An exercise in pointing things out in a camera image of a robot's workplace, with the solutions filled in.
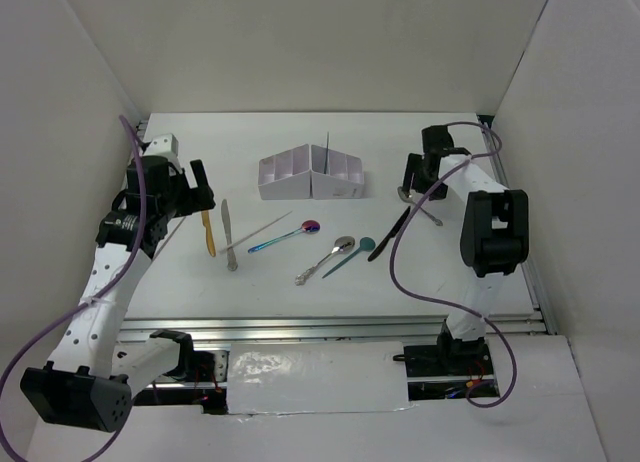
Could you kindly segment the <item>black knife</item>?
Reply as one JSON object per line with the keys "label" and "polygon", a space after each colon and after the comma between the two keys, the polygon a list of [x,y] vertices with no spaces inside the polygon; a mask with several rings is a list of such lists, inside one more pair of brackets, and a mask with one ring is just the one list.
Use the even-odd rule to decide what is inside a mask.
{"label": "black knife", "polygon": [[381,242],[376,246],[376,248],[368,256],[368,258],[367,258],[368,262],[373,262],[374,260],[376,260],[382,254],[382,252],[385,250],[385,248],[388,245],[388,243],[393,238],[395,238],[396,235],[399,233],[399,231],[402,228],[404,222],[408,218],[410,212],[411,212],[411,208],[409,206],[407,206],[406,209],[404,210],[404,212],[402,213],[402,215],[394,223],[393,227],[389,230],[389,232],[385,235],[385,237],[381,240]]}

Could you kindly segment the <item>teal knife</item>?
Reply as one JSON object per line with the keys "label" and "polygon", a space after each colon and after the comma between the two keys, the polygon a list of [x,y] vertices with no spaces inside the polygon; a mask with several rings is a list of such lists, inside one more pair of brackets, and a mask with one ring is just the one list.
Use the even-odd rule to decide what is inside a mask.
{"label": "teal knife", "polygon": [[329,148],[330,148],[330,132],[327,131],[327,133],[326,133],[326,142],[325,142],[325,158],[324,158],[324,165],[323,165],[323,174],[324,175],[328,175]]}

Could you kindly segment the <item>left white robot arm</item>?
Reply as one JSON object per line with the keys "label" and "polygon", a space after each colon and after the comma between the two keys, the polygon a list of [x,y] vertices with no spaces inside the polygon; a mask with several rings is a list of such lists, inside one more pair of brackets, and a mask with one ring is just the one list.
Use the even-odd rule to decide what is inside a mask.
{"label": "left white robot arm", "polygon": [[135,396],[161,376],[196,372],[192,337],[160,329],[138,348],[116,346],[134,292],[148,271],[169,222],[214,208],[199,160],[191,187],[176,159],[147,155],[131,161],[124,188],[101,220],[91,275],[63,338],[41,368],[28,368],[20,388],[47,423],[113,433]]}

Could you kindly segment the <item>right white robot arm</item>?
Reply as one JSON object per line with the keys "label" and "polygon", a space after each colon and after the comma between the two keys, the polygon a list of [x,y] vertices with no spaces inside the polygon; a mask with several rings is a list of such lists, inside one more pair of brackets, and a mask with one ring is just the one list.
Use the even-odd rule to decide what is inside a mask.
{"label": "right white robot arm", "polygon": [[465,203],[460,254],[469,268],[461,308],[446,318],[437,338],[436,361],[448,374],[460,373],[485,346],[487,324],[503,280],[529,254],[529,199],[494,180],[454,145],[449,126],[421,131],[421,155],[407,158],[403,189],[443,200],[454,193]]}

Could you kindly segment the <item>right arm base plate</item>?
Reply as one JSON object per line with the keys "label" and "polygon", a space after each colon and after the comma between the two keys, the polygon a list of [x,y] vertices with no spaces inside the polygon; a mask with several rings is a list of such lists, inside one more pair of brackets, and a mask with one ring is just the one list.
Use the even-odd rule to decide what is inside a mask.
{"label": "right arm base plate", "polygon": [[484,378],[494,374],[487,347],[479,355],[446,358],[436,345],[409,345],[392,360],[404,364],[408,378]]}

